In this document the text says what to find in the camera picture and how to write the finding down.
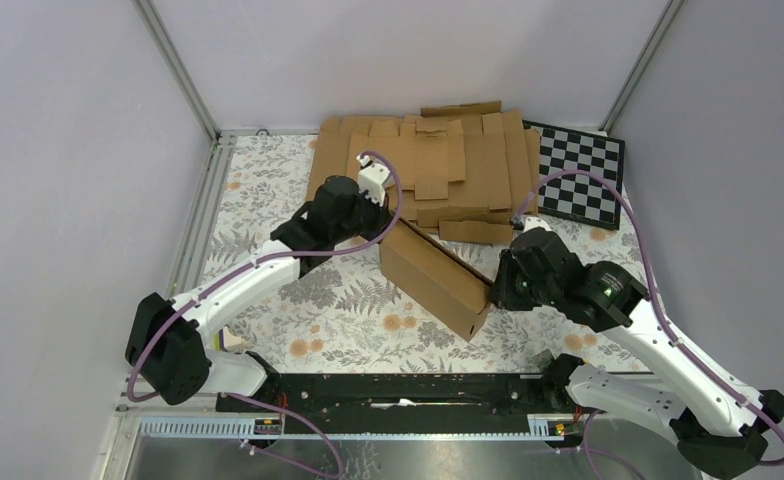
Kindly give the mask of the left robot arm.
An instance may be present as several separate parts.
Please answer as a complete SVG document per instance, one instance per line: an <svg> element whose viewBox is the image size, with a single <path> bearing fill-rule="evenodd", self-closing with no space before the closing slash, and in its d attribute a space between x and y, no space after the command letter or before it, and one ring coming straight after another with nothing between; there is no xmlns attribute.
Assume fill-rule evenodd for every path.
<svg viewBox="0 0 784 480"><path fill-rule="evenodd" d="M380 238L394 219L386 198L392 183L387 168L357 179L331 176L232 271L171 299L143 298L125 358L150 395L178 405L198 393L236 393L253 410L272 407L279 387L271 367L255 354L221 351L213 340L238 314L330 259L337 245Z"/></svg>

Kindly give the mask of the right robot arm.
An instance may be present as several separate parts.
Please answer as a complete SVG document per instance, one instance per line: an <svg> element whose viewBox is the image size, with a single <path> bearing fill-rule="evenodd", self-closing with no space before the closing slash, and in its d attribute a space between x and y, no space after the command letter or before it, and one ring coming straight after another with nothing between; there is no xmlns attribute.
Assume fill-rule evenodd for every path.
<svg viewBox="0 0 784 480"><path fill-rule="evenodd" d="M543 374L541 396L551 410L576 404L614 414L666 439L717 479L763 464L765 434L784 417L784 395L720 367L657 316L648 290L620 265L583 264L556 233L533 228L501 251L489 300L508 311L554 308L630 351L666 385L653 389L562 354Z"/></svg>

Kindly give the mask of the brown cardboard box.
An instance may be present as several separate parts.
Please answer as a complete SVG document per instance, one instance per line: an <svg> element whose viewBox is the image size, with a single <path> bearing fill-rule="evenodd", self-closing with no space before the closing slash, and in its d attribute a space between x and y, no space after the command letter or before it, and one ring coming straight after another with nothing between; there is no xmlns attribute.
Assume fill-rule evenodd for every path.
<svg viewBox="0 0 784 480"><path fill-rule="evenodd" d="M483 327L493 282L400 220L380 242L381 273L465 341Z"/></svg>

